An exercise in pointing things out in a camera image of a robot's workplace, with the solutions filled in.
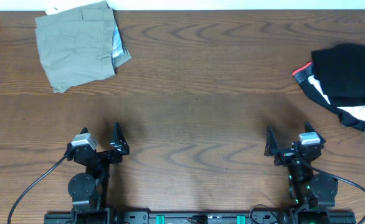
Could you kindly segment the black t-shirt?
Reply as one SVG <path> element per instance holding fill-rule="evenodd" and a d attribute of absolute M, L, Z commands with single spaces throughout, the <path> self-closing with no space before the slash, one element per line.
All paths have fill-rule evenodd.
<path fill-rule="evenodd" d="M 332 105 L 365 105 L 365 45 L 338 44 L 314 50 L 315 78 Z"/>

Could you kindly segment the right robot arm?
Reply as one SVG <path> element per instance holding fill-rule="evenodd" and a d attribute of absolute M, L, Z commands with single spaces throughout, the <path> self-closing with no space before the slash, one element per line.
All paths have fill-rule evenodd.
<path fill-rule="evenodd" d="M 278 223 L 330 223 L 327 209 L 335 206 L 338 181 L 328 174 L 314 173 L 311 162 L 321 156 L 325 139 L 305 123 L 305 132 L 290 147 L 279 148 L 271 127 L 267 128 L 264 155 L 289 173 L 289 194 L 296 206 L 281 211 Z"/>

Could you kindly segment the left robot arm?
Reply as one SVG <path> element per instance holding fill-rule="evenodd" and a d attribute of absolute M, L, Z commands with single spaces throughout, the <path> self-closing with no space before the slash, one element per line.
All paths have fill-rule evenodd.
<path fill-rule="evenodd" d="M 117 122 L 113 127 L 110 146 L 110 150 L 98 152 L 97 142 L 87 128 L 83 128 L 67 144 L 66 159 L 85 166 L 85 172 L 73 176 L 68 184 L 72 198 L 72 223 L 117 222 L 115 210 L 107 207 L 106 203 L 110 166 L 120 163 L 122 157 L 130 153 Z"/>

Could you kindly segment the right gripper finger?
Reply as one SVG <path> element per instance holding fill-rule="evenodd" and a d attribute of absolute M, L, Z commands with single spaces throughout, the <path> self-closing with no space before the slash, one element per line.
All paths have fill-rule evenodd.
<path fill-rule="evenodd" d="M 274 156 L 278 151 L 278 144 L 271 126 L 267 127 L 267 140 L 264 156 Z"/>
<path fill-rule="evenodd" d="M 326 140 L 322 137 L 321 134 L 319 134 L 314 127 L 310 124 L 309 121 L 305 121 L 305 133 L 315 133 L 320 140 L 320 144 L 324 144 Z"/>

